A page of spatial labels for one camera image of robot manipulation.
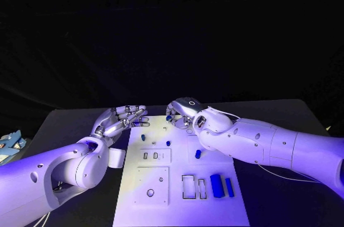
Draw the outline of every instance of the small blue object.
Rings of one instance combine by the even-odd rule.
[[[224,196],[224,190],[223,190],[220,175],[219,174],[211,175],[210,181],[211,181],[211,188],[213,188],[213,196],[216,198],[221,198]]]
[[[234,193],[233,193],[233,188],[232,188],[230,179],[226,178],[224,180],[226,180],[226,186],[227,186],[229,197],[234,197]]]
[[[194,157],[198,159],[200,158],[200,150],[196,151]]]

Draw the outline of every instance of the white cable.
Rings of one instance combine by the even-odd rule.
[[[298,180],[298,179],[292,179],[292,178],[288,178],[288,177],[283,177],[283,176],[279,176],[278,174],[275,174],[273,172],[270,172],[270,171],[268,171],[272,175],[275,175],[275,176],[278,176],[278,177],[280,177],[280,178],[283,178],[283,179],[288,179],[288,180],[292,180],[292,181],[304,181],[304,182],[312,182],[312,183],[319,183],[318,181],[306,181],[306,180]]]
[[[46,219],[44,219],[44,223],[47,221],[49,215],[50,215],[50,212],[47,213],[47,216],[46,216]]]
[[[40,220],[37,221],[36,225],[33,227],[37,226],[37,224],[42,222],[43,218],[46,217],[46,214],[42,216]]]
[[[207,107],[209,107],[210,109],[213,109],[214,111],[217,111],[219,113],[223,113],[223,114],[232,115],[232,116],[234,116],[237,119],[240,119],[240,117],[239,117],[237,115],[230,114],[230,113],[226,113],[226,112],[223,112],[223,111],[220,111],[220,110],[211,108],[210,106],[207,106]]]

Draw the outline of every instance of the robotic hand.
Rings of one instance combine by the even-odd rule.
[[[91,136],[0,166],[1,226],[24,226],[33,222],[98,185],[108,166],[122,167],[125,151],[108,147],[124,130],[150,126],[145,114],[145,106],[108,109],[95,121]]]
[[[204,109],[193,98],[180,98],[168,104],[167,120],[181,129],[191,125],[207,150],[219,150],[247,163],[302,173],[344,198],[344,138],[291,131],[211,107]]]

